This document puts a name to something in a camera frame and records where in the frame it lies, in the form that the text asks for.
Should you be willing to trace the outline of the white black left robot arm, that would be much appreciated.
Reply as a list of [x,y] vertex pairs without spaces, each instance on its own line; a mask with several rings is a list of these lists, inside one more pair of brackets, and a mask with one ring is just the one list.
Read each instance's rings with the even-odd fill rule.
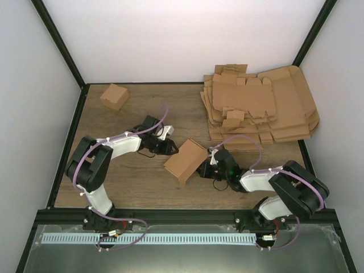
[[172,125],[148,115],[142,124],[109,138],[83,137],[65,167],[65,175],[75,189],[84,196],[96,223],[103,229],[111,229],[117,219],[115,206],[109,199],[104,181],[110,162],[122,155],[147,149],[155,155],[174,155],[179,152],[169,138],[174,132]]

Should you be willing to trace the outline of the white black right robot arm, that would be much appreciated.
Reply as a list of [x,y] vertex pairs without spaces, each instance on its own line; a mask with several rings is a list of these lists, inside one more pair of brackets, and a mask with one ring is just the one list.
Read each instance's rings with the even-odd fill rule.
[[226,181],[235,192],[275,192],[252,209],[251,220],[259,229],[266,229],[274,220],[293,215],[308,220],[325,206],[328,187],[294,160],[275,168],[241,168],[228,150],[213,150],[197,169],[202,178]]

